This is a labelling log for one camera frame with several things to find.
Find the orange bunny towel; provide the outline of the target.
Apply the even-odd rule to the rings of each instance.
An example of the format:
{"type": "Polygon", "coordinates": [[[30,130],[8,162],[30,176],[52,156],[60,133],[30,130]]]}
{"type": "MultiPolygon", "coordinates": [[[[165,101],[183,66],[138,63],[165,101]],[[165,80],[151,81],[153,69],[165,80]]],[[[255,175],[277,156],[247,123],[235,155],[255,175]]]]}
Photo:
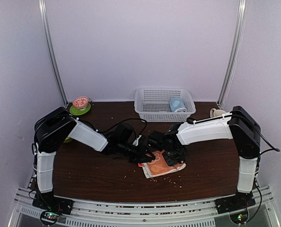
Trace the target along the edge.
{"type": "Polygon", "coordinates": [[[163,153],[164,150],[154,151],[153,154],[155,156],[155,160],[149,163],[138,164],[138,166],[142,168],[147,179],[178,172],[187,166],[184,162],[175,164],[174,166],[169,166],[163,157],[163,153]]]}

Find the white plastic basket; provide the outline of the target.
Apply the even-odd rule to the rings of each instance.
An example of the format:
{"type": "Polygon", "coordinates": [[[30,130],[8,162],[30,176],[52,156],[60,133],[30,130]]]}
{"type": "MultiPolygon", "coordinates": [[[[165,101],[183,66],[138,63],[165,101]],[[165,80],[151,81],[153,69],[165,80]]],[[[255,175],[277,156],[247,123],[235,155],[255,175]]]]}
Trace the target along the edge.
{"type": "Polygon", "coordinates": [[[148,122],[184,122],[196,112],[191,94],[177,88],[139,88],[135,93],[135,112],[148,122]],[[184,113],[174,113],[170,109],[170,100],[180,97],[187,109],[184,113]]]}

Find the blue patterned towel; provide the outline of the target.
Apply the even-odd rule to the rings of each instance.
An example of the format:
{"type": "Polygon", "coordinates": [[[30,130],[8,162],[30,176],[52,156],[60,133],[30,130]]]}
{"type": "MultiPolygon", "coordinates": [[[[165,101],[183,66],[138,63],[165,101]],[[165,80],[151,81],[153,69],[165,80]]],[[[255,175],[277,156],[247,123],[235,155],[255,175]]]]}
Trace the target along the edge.
{"type": "Polygon", "coordinates": [[[184,113],[187,111],[185,104],[180,97],[173,97],[170,100],[170,109],[174,113],[184,113]]]}

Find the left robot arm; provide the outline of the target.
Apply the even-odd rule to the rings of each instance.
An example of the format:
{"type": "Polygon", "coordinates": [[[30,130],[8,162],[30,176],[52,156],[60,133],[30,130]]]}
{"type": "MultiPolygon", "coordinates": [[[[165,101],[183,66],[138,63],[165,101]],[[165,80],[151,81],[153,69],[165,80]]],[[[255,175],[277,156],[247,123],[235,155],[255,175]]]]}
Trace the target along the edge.
{"type": "Polygon", "coordinates": [[[59,107],[36,122],[32,143],[37,197],[47,210],[57,206],[53,191],[54,159],[66,138],[105,155],[121,153],[131,163],[142,164],[155,160],[145,143],[145,137],[136,134],[134,127],[126,119],[101,131],[89,121],[80,120],[66,108],[59,107]]]}

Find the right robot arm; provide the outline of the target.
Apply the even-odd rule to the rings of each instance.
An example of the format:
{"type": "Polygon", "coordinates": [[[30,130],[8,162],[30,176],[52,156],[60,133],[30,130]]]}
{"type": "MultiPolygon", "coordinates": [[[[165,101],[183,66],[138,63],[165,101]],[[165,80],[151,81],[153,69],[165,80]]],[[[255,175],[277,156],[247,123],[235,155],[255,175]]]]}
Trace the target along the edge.
{"type": "Polygon", "coordinates": [[[210,140],[234,140],[239,156],[237,192],[231,198],[240,209],[252,198],[251,192],[260,158],[261,131],[258,123],[241,106],[229,113],[204,120],[173,124],[163,135],[163,157],[169,166],[185,161],[186,145],[210,140]]]}

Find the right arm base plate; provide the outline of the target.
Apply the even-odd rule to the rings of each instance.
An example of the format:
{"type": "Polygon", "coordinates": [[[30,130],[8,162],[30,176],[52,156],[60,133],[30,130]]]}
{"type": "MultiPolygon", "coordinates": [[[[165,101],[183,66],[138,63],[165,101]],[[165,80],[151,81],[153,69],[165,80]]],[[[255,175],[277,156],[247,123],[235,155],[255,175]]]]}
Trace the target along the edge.
{"type": "Polygon", "coordinates": [[[218,214],[229,213],[234,224],[245,224],[249,220],[248,208],[256,204],[253,196],[238,197],[236,195],[215,200],[218,214]]]}

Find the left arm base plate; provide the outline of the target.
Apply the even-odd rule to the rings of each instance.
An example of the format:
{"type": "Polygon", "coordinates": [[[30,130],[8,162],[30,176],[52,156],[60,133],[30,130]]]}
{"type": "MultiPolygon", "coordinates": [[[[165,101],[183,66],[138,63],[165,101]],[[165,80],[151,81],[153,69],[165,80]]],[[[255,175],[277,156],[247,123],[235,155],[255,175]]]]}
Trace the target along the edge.
{"type": "Polygon", "coordinates": [[[43,209],[40,214],[40,221],[46,226],[56,224],[62,215],[70,215],[73,208],[73,201],[64,198],[54,197],[50,203],[41,197],[35,197],[32,205],[43,209]]]}

